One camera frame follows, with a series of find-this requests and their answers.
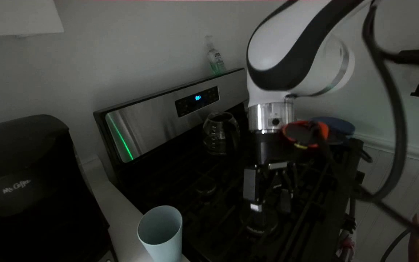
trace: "gas burner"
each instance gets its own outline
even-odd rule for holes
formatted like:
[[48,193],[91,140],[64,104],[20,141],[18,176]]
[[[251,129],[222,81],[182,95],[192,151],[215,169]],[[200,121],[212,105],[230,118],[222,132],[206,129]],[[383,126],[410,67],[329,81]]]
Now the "gas burner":
[[201,196],[210,196],[216,191],[216,181],[208,176],[202,176],[195,184],[195,190]]
[[242,208],[240,221],[245,224],[250,217],[251,220],[246,225],[246,229],[251,234],[263,235],[266,231],[268,231],[268,234],[271,234],[278,227],[278,213],[274,209],[264,209],[261,212],[255,212],[249,208]]

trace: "wainscoting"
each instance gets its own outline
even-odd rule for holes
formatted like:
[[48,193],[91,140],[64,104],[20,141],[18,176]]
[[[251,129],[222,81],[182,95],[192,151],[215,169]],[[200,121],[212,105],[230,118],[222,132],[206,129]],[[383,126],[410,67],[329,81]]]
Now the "wainscoting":
[[[363,185],[375,192],[387,178],[393,154],[386,147],[365,147],[373,157],[372,164],[360,162],[359,171],[364,172]],[[409,152],[402,178],[385,202],[399,213],[411,219],[419,213],[419,155]],[[356,259],[360,262],[378,262],[390,243],[404,230],[372,204],[357,202],[356,205]],[[408,239],[405,237],[391,253],[387,261],[407,262]]]

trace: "stove control panel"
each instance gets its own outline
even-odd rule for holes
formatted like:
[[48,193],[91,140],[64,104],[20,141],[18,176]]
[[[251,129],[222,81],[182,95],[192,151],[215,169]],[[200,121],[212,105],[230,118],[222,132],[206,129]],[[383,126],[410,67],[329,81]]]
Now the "stove control panel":
[[218,100],[219,90],[217,86],[186,96],[175,101],[177,115],[181,118]]

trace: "coffee maker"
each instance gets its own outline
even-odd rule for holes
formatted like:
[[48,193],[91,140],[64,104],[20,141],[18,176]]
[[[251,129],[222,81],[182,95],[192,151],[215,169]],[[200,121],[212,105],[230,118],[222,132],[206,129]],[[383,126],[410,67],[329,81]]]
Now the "coffee maker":
[[116,262],[87,184],[62,121],[0,123],[0,262]]

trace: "soap bottle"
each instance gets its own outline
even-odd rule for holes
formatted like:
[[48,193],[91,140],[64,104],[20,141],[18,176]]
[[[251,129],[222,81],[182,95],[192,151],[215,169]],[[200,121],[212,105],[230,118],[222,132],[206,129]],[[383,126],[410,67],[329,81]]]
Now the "soap bottle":
[[209,64],[211,65],[211,69],[215,75],[219,75],[226,71],[226,67],[224,67],[223,58],[221,53],[214,48],[213,44],[213,36],[207,35],[206,38],[206,46],[208,48],[208,60]]

